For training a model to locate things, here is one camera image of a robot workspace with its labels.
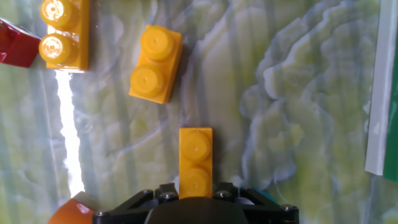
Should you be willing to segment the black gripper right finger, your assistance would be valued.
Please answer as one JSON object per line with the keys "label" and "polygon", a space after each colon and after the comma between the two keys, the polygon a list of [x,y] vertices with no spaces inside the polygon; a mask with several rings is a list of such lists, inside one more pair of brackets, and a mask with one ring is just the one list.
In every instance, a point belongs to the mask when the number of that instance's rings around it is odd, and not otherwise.
{"label": "black gripper right finger", "polygon": [[243,214],[247,223],[299,223],[297,206],[281,205],[267,192],[220,182],[213,190],[213,199],[230,203]]}

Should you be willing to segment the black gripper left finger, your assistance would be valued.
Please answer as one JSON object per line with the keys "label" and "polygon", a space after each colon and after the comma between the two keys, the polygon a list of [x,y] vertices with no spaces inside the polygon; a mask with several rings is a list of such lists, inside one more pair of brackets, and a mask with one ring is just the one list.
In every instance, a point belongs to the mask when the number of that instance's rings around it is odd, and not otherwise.
{"label": "black gripper left finger", "polygon": [[96,212],[92,224],[145,223],[153,208],[175,200],[178,200],[175,184],[162,184],[155,190],[138,192],[113,210]]}

